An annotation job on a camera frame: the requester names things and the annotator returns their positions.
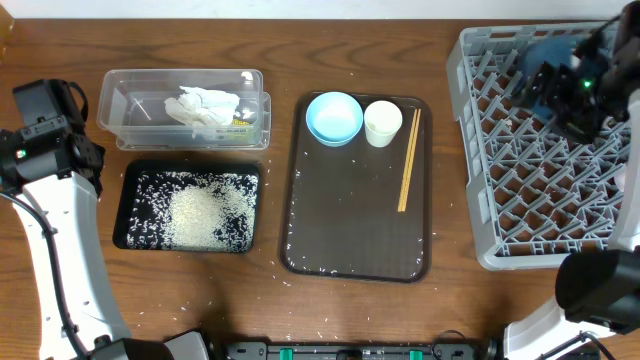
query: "blue bowl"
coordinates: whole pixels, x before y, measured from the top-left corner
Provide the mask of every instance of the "blue bowl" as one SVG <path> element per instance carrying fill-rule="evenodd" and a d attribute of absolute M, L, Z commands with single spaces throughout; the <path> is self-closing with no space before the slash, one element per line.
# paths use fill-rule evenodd
<path fill-rule="evenodd" d="M 307 108 L 307 127 L 324 145 L 348 144 L 364 123 L 362 107 L 352 96 L 341 92 L 324 93 Z"/>

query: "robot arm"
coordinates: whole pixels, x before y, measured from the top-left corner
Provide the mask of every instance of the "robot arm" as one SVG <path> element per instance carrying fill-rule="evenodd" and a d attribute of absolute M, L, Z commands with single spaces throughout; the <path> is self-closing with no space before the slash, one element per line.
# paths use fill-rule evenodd
<path fill-rule="evenodd" d="M 49 226 L 55 229 L 63 293 L 84 349 L 92 351 L 100 342 L 131 337 L 109 285 L 98 238 L 98 199 L 93 185 L 75 172 L 62 179 L 51 175 L 23 186 L 18 198 L 40 214 L 46 214 Z M 14 207 L 27 233 L 38 286 L 42 317 L 40 359 L 75 358 L 67 334 L 62 331 L 42 230 L 31 215 Z"/>
<path fill-rule="evenodd" d="M 504 358 L 509 360 L 557 359 L 585 341 L 626 334 L 640 327 L 640 252 L 637 251 L 640 245 L 638 1 L 629 4 L 623 11 L 612 64 L 611 69 L 602 76 L 600 91 L 591 104 L 601 101 L 603 103 L 600 105 L 609 115 L 619 119 L 628 116 L 632 142 L 626 166 L 624 199 L 608 242 L 609 250 L 595 254 L 572 254 L 565 259 L 558 271 L 555 297 L 526 319 L 512 323 L 505 329 L 502 349 Z M 564 92 L 554 93 L 553 89 L 547 94 L 552 98 L 566 95 Z M 571 111 L 574 109 L 570 109 L 568 103 L 553 104 L 549 101 L 548 104 L 559 109 L 558 114 L 560 109 L 565 114 L 578 113 Z M 621 104 L 626 105 L 626 112 Z M 574 138 L 578 138 L 575 135 L 579 135 L 576 133 L 582 129 L 575 129 L 579 128 L 576 125 L 581 121 L 567 116 L 561 122 L 573 126 L 565 126 L 561 130 L 565 134 L 573 131 L 569 137 L 574 135 Z M 596 124 L 602 121 L 604 119 L 600 117 Z"/>
<path fill-rule="evenodd" d="M 26 127 L 0 134 L 3 197 L 13 199 L 24 225 L 38 285 L 40 359 L 82 357 L 131 336 L 109 285 L 96 226 L 104 150 L 86 137 L 86 99 L 79 110 L 70 87 L 81 92 L 61 80 L 14 89 Z"/>

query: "green connector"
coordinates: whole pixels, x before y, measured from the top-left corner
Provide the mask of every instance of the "green connector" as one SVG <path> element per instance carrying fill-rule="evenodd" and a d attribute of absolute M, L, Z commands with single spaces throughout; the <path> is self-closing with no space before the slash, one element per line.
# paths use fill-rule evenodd
<path fill-rule="evenodd" d="M 293 360 L 293 349 L 280 349 L 280 360 Z"/>
<path fill-rule="evenodd" d="M 411 350 L 409 351 L 409 360 L 422 360 L 423 354 L 422 351 L 419 350 Z"/>

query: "blue object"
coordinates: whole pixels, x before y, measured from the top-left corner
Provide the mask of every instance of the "blue object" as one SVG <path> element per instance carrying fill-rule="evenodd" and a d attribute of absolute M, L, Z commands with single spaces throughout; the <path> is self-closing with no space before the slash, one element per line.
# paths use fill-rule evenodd
<path fill-rule="evenodd" d="M 571 56 L 580 40 L 582 38 L 575 35 L 564 35 L 550 37 L 530 45 L 519 60 L 517 70 L 522 72 L 522 78 L 514 93 L 517 94 L 525 87 L 529 78 L 538 72 L 544 62 L 554 68 L 558 68 L 560 65 L 571 67 Z M 532 110 L 541 119 L 551 120 L 554 115 L 551 109 L 540 104 L 540 100 L 536 102 Z"/>
<path fill-rule="evenodd" d="M 349 143 L 364 123 L 362 107 L 352 96 L 328 92 L 315 98 L 307 108 L 307 127 L 324 145 L 338 147 Z"/>

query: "brown tray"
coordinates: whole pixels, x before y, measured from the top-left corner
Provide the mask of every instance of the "brown tray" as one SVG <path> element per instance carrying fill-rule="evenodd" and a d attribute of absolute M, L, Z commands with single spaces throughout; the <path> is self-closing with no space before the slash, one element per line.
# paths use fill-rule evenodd
<path fill-rule="evenodd" d="M 431 111 L 416 98 L 351 94 L 363 109 L 395 103 L 402 127 L 387 147 L 363 129 L 347 145 L 319 143 L 306 125 L 313 92 L 298 102 L 280 260 L 297 274 L 412 283 L 431 265 Z M 398 199 L 413 113 L 422 109 L 407 210 Z"/>

